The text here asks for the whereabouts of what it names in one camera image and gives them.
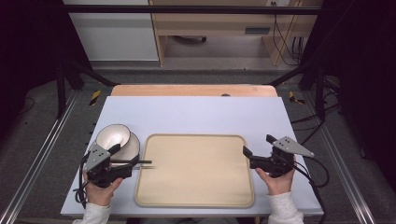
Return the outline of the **white cabinet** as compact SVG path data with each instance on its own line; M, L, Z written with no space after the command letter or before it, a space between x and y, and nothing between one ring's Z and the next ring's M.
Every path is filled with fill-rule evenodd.
M70 13L91 62L158 61L149 13Z

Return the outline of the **grey label on desk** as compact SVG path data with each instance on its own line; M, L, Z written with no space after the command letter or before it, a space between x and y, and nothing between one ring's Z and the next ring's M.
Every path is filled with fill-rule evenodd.
M270 27L247 27L245 29L246 35L268 35L271 31Z

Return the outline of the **black metal stand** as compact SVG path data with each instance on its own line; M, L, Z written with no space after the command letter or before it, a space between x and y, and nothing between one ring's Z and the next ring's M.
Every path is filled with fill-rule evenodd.
M58 119L66 110L65 82L68 81L73 90L81 90L84 86L84 82L80 74L85 74L108 87L117 86L116 82L100 76L94 72L92 68L85 67L73 61L60 62L56 69Z
M298 84L298 87L301 91L308 91L313 86L313 84L316 84L315 111L317 112L319 119L321 121L324 121L325 109L324 109L324 100L323 100L323 89L324 89L325 76L323 74L320 61L311 59L306 63L302 63L299 66L297 66L295 69L289 71L286 75L269 82L269 85L273 87L277 87L283 82L300 74L303 75Z

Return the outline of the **black horizontal frame bar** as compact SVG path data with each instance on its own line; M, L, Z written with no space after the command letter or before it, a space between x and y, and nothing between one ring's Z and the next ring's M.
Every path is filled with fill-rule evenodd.
M320 7L228 7L228 6L111 6L65 5L70 13L162 13L162 14L256 14L318 15Z

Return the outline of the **person's left hand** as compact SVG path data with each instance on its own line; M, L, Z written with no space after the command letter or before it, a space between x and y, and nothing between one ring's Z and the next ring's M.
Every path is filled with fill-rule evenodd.
M100 188L93 183L88 183L85 186L88 202L99 206L110 205L114 192L119 188L122 181L123 179L119 177L106 188Z

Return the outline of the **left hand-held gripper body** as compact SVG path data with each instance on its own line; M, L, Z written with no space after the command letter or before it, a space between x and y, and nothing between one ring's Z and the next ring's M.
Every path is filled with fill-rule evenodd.
M113 167L110 164L110 153L105 149L94 149L89 152L83 171L88 176L88 181L100 188L107 188L118 178L132 176L130 163Z

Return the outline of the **black curtain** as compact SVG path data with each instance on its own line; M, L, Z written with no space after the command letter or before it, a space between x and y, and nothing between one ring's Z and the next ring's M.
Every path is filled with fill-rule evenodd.
M320 65L340 80L351 128L396 192L396 0L323 0L303 60L327 38Z
M59 59L91 66L64 0L0 0L0 140L27 92L56 79Z

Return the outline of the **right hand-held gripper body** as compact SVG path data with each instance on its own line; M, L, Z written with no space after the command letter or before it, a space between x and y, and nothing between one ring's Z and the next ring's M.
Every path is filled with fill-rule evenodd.
M312 151L303 147L288 136L276 139L271 145L271 156L261 157L253 155L250 159L250 168L261 168L274 178L280 177L293 169L295 154L309 158L315 156Z

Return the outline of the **beige tray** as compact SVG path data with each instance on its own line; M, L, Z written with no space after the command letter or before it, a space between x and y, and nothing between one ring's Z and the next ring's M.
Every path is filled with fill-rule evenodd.
M249 207L254 188L239 135L153 134L135 200L148 207Z

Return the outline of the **wooden table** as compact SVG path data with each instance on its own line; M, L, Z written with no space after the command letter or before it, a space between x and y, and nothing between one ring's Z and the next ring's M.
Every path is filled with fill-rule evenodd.
M241 96L277 97L276 89L269 85L246 84L142 84L117 85L111 96Z

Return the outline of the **aluminium rail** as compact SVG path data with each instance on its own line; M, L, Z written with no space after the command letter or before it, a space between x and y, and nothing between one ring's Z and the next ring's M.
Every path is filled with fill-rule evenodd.
M341 157L326 124L320 119L316 119L316 123L320 125L319 132L322 141L360 224L376 224L375 218L364 200L352 173L347 168L347 164Z
M16 220L61 131L63 130L70 112L74 108L78 95L79 91L71 91L70 96L66 101L64 112L54 121L45 141L38 150L33 163L29 167L28 172L20 183L12 200L0 216L0 224L13 224Z

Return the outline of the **white bowl with dark rim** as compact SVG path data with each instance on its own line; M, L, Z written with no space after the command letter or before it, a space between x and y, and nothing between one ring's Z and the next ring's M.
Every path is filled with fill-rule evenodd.
M129 142L130 137L131 132L125 125L111 124L97 134L96 143L104 149L110 149L116 144L124 147Z

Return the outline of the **wooden desk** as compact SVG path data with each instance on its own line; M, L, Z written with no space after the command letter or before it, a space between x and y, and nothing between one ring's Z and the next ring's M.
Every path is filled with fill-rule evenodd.
M324 0L148 0L152 6L230 6L230 7L321 7ZM270 62L279 65L291 54L294 37L308 38L315 15L256 14L162 14L151 15L157 50L164 58L169 36L257 36L269 53ZM268 35L246 35L247 27L270 27Z

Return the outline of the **person's right hand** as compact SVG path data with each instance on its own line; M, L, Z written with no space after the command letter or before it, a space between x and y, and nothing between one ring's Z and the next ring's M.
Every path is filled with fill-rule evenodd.
M261 178L261 180L263 180L264 183L266 184L266 186L268 188L268 194L270 196L284 194L284 193L288 193L291 191L291 185L292 185L293 176L294 176L294 172L295 172L294 169L292 169L288 173L286 173L280 177L276 177L276 178L269 176L261 168L256 168L255 171L258 174L258 176Z

